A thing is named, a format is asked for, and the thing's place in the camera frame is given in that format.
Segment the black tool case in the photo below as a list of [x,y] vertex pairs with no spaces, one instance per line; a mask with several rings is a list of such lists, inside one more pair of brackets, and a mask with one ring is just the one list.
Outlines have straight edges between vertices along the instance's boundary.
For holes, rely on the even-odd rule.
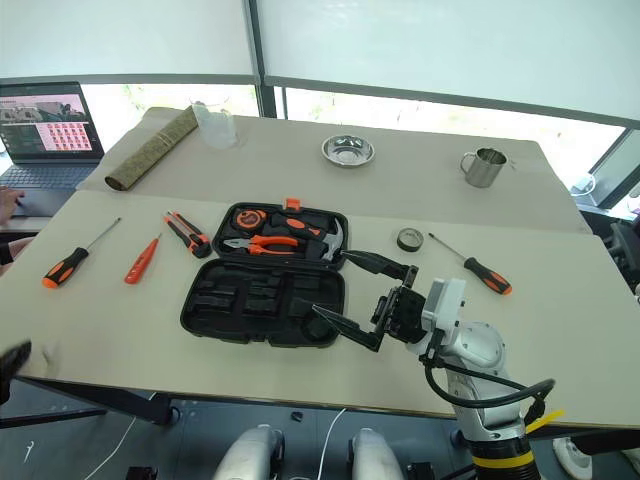
[[[344,279],[338,273],[344,259],[348,224],[344,215],[324,210],[264,203],[233,205],[212,241],[220,258],[205,263],[182,309],[182,326],[197,336],[248,343],[265,341],[277,347],[326,347],[337,332],[312,310],[313,304],[338,313],[344,308]],[[238,226],[240,212],[259,210],[264,223],[248,231]],[[278,215],[295,218],[331,234],[340,223],[343,241],[331,260],[322,259],[324,242],[299,239],[297,247],[265,248],[293,254],[251,255],[246,248],[232,248],[224,241],[250,239],[254,235],[296,237],[286,226],[274,226]]]

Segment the laptop screen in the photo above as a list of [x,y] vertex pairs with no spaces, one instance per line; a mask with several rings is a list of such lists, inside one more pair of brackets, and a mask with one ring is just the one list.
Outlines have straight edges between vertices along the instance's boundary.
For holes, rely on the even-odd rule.
[[15,163],[104,155],[77,82],[0,85],[0,138]]

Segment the metal bowl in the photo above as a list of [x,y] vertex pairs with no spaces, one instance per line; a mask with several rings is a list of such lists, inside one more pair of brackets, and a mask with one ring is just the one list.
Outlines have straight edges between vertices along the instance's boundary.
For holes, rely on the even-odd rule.
[[373,145],[354,135],[334,135],[322,142],[322,155],[339,167],[351,168],[373,160]]

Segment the white cable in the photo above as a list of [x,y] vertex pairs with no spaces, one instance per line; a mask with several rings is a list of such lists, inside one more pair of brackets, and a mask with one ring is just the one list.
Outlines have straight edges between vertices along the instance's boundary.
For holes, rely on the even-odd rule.
[[[156,394],[153,393],[151,394],[151,396],[149,397],[148,401],[153,400],[153,397],[155,397]],[[131,423],[129,424],[129,426],[127,427],[127,429],[124,431],[124,435],[122,435],[122,438],[120,439],[120,441],[118,442],[118,445],[116,445],[116,448],[113,450],[113,452],[111,452],[111,455],[109,455],[107,458],[105,458],[102,463],[100,465],[98,465],[95,470],[93,472],[91,472],[89,475],[87,475],[86,477],[84,477],[84,480],[89,480],[91,477],[93,477],[98,470],[100,470],[102,467],[104,467],[104,465],[111,460],[111,457],[113,457],[118,450],[120,449],[120,447],[122,446],[122,443],[124,442],[124,439],[127,438],[127,434],[129,433],[129,430],[131,430],[131,427],[133,427],[133,424],[136,423],[137,417],[133,417],[133,420],[131,420]]]
[[320,477],[322,476],[322,465],[324,464],[324,454],[327,453],[327,443],[329,443],[329,436],[331,435],[331,430],[333,430],[333,426],[335,425],[336,421],[340,418],[340,415],[342,415],[346,411],[347,411],[346,408],[343,408],[342,410],[340,410],[340,413],[338,413],[338,415],[335,416],[335,418],[333,419],[333,422],[331,422],[331,425],[329,426],[327,437],[324,439],[324,447],[322,447],[322,455],[320,455],[320,467],[318,468],[318,478],[316,480],[320,480]]

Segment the laptop keyboard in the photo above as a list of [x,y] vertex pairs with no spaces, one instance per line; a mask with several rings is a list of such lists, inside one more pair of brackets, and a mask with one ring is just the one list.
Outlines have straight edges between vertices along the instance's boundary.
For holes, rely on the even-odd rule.
[[75,188],[95,167],[18,167],[0,176],[0,185],[11,188]]

